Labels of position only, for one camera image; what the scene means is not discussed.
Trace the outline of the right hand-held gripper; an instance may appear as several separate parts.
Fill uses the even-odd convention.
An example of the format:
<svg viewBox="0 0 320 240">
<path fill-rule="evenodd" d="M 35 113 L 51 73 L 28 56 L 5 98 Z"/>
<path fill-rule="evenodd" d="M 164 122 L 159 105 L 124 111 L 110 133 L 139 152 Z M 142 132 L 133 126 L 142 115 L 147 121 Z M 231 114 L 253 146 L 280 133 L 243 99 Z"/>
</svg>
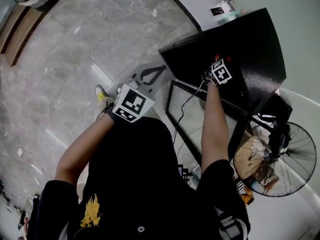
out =
<svg viewBox="0 0 320 240">
<path fill-rule="evenodd" d="M 232 79 L 232 76 L 222 58 L 214 62 L 209 69 L 201 75 L 201 78 L 206 84 L 213 83 L 215 86 L 220 86 L 226 84 Z"/>
</svg>

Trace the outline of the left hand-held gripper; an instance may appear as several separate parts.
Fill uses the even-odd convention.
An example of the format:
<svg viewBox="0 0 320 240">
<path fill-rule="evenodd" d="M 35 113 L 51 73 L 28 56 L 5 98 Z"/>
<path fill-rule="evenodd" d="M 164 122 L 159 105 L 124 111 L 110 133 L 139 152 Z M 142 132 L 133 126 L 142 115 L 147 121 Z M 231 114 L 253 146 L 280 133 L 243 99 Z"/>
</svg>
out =
<svg viewBox="0 0 320 240">
<path fill-rule="evenodd" d="M 117 97 L 112 112 L 121 119 L 134 123 L 142 117 L 160 119 L 153 108 L 156 93 L 169 75 L 169 67 L 161 62 L 142 63 L 133 68 L 117 86 Z"/>
</svg>

